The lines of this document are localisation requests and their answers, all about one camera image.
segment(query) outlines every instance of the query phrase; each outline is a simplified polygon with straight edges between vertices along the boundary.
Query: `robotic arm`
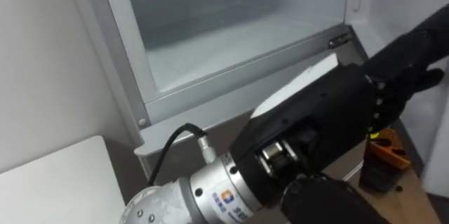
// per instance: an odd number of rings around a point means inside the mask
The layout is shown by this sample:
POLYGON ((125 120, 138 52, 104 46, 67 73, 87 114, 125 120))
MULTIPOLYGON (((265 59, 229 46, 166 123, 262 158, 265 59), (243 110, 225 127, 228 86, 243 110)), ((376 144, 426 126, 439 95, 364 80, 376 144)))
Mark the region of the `robotic arm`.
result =
POLYGON ((244 223, 276 205, 292 224, 386 223, 321 170, 437 85, 444 72, 427 68, 448 54, 449 5, 361 67, 329 56, 256 108, 229 153, 191 178, 143 190, 121 223, 244 223))

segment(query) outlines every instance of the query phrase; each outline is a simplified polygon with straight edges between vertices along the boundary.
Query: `cable connector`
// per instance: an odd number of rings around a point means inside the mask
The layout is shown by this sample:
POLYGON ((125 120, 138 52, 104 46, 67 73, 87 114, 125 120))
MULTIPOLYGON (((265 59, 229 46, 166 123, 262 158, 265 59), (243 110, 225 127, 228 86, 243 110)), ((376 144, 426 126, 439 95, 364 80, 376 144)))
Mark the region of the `cable connector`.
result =
POLYGON ((217 153, 215 152, 215 149, 210 146, 208 136, 204 135, 198 138, 198 144, 201 149, 201 154, 203 154, 204 161, 207 164, 212 163, 217 158, 217 153))

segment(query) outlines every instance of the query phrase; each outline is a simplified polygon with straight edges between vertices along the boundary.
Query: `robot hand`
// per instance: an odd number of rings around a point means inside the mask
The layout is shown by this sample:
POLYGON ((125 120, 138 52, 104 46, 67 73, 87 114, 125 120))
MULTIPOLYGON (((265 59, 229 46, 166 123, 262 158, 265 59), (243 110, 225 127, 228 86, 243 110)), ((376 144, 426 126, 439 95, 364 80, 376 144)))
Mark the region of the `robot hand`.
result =
POLYGON ((374 119, 379 131, 399 118, 413 94, 437 85, 444 76, 428 66, 449 54, 449 5, 391 42, 362 69, 375 85, 374 119))
POLYGON ((284 192, 281 210, 296 223, 388 223, 348 183, 324 175, 302 176, 284 192))

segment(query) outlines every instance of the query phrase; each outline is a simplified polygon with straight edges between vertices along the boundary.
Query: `freezer compartment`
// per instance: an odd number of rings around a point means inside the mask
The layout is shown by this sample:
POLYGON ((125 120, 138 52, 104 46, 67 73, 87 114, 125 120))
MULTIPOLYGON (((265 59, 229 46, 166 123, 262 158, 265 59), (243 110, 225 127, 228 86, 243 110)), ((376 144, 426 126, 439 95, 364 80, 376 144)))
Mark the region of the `freezer compartment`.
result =
POLYGON ((161 93, 341 24, 345 5, 345 0, 130 1, 161 93))

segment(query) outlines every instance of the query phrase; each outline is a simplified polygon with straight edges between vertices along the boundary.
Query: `logo label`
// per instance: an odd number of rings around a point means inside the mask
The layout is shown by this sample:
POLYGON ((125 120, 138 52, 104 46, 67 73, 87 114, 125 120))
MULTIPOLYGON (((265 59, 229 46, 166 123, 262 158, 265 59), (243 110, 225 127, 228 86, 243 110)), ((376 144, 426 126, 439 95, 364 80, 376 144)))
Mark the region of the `logo label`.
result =
POLYGON ((218 195, 216 193, 212 194, 212 197, 215 201, 215 203, 218 205, 218 208, 220 208, 220 211, 222 213, 224 213, 226 211, 226 207, 223 206, 223 203, 220 201, 220 199, 218 198, 218 195))
POLYGON ((234 196, 230 190, 225 190, 222 193, 222 199, 224 202, 226 202, 226 204, 229 204, 234 201, 234 196))

